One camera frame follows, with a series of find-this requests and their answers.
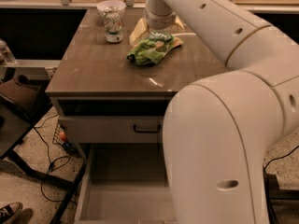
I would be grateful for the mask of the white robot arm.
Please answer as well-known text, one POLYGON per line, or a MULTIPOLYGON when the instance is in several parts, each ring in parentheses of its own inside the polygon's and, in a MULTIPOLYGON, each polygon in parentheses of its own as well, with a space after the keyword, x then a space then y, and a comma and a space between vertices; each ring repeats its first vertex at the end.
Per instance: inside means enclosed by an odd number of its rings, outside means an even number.
POLYGON ((177 224, 269 224, 263 158, 299 125, 299 46, 229 0, 147 0, 150 27, 175 16, 229 69, 186 86, 166 109, 177 224))

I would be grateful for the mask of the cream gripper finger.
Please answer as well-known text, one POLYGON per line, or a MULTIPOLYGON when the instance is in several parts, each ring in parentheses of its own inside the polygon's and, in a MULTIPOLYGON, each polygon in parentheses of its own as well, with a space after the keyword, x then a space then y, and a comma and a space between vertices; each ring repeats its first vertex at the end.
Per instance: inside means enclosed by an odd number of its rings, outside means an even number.
POLYGON ((129 37, 129 42, 131 45, 136 44, 149 30, 148 24, 146 23, 145 19, 140 19, 134 30, 131 32, 129 37))
POLYGON ((181 31, 185 30, 184 24, 181 21, 181 19, 179 18, 179 16, 176 16, 175 25, 177 26, 177 28, 179 28, 179 30, 181 30, 181 31))

